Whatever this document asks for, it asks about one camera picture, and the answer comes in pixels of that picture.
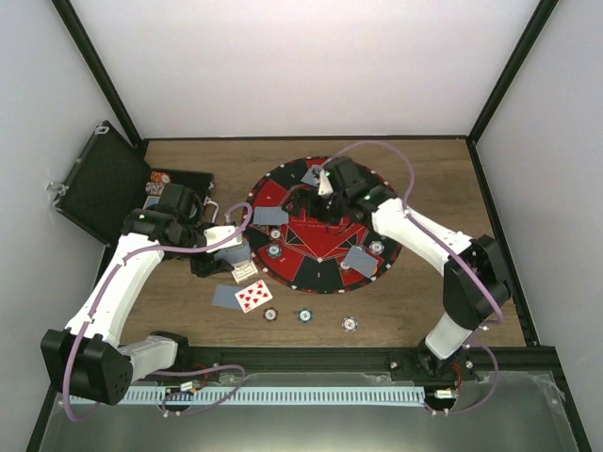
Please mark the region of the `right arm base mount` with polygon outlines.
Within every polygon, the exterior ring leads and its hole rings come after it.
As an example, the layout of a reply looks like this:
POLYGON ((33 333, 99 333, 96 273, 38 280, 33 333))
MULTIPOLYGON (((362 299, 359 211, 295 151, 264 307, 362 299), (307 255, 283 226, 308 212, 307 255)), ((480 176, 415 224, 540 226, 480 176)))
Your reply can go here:
POLYGON ((387 368, 392 379, 423 382, 452 382, 457 378, 462 381, 474 380, 476 374, 451 360, 438 361, 415 354, 393 354, 387 361, 387 368))

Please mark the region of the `blue white poker chip stack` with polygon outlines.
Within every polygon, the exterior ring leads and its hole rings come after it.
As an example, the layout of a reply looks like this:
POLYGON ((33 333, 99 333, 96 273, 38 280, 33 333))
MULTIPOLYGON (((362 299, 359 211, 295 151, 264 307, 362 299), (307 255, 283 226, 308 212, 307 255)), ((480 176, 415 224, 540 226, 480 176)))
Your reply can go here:
POLYGON ((358 328, 358 322, 352 316, 344 317, 341 323, 341 327, 345 332, 354 332, 358 328))

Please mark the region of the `blue patterned card deck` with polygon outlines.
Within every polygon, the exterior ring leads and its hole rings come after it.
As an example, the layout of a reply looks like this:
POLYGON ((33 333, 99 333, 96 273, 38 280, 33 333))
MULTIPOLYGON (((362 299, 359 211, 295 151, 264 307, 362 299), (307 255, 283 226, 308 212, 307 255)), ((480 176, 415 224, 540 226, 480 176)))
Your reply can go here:
POLYGON ((224 261, 231 266, 241 265, 251 260, 251 250, 248 246, 219 250, 214 254, 215 261, 224 261))

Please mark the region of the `single teal poker chip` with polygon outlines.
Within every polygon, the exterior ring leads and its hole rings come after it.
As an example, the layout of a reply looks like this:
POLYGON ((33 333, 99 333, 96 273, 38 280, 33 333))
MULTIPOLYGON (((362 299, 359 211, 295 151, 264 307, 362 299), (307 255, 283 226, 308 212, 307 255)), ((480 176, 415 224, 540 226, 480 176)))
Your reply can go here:
POLYGON ((267 254, 271 258, 278 258, 282 255, 282 248, 278 244, 270 244, 267 248, 267 254))

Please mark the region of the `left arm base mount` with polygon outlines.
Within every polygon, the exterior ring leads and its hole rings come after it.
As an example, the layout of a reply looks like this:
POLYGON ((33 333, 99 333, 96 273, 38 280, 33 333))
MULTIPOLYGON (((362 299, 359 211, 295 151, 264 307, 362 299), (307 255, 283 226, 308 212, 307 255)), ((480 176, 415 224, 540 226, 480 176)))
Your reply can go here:
POLYGON ((210 374, 183 376, 183 373, 201 371, 219 364, 221 364, 221 355, 219 353, 193 355, 191 358, 177 359, 174 365, 166 368, 166 371, 168 372, 176 372, 177 376, 164 376, 153 373, 148 377, 148 379, 165 381, 185 381, 192 379, 215 380, 216 377, 212 377, 210 374))

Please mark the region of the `teal poker chip stack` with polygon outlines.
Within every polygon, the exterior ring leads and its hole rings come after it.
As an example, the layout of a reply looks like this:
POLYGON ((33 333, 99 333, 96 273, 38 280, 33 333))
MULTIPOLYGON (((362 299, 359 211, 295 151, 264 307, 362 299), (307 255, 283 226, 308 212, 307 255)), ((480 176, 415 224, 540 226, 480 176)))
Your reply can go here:
POLYGON ((313 319, 313 312, 310 309, 301 309, 298 311, 298 319, 306 324, 313 319))

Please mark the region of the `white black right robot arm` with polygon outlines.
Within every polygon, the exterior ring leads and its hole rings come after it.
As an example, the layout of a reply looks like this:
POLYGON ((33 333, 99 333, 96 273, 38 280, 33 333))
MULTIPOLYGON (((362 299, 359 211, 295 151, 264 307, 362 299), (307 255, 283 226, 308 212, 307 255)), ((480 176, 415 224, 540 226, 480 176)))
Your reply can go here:
POLYGON ((315 183, 296 188, 284 209, 303 212, 326 225, 345 218, 392 239, 422 258, 443 278, 444 312, 416 348, 417 365, 429 379, 441 379, 454 355, 478 330, 501 323, 511 298, 509 271, 496 240, 472 238, 420 215, 384 182, 374 182, 346 156, 315 169, 315 183))

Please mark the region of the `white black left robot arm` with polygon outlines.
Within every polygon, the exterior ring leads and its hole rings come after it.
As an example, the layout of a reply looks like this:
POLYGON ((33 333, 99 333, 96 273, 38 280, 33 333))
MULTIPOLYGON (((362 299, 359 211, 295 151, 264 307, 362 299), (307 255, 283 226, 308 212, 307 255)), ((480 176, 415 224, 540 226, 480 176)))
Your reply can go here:
POLYGON ((49 330, 41 340, 51 386, 63 397, 116 405, 135 381, 158 371, 173 380, 191 372, 185 336, 157 331, 125 346, 122 331, 160 263, 186 258, 211 264, 216 251, 242 244, 245 223, 205 223, 203 211, 195 191, 168 184, 156 203, 125 218, 113 257, 87 301, 63 330, 49 330))

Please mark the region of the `brown poker chip stack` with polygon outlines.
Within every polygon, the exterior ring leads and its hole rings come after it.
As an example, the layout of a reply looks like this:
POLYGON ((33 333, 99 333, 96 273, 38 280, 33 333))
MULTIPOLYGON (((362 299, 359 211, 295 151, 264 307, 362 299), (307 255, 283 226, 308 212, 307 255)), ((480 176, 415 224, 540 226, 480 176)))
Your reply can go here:
POLYGON ((278 313, 275 309, 273 308, 268 308, 264 311, 264 318, 270 322, 270 321, 274 321, 278 316, 278 313))

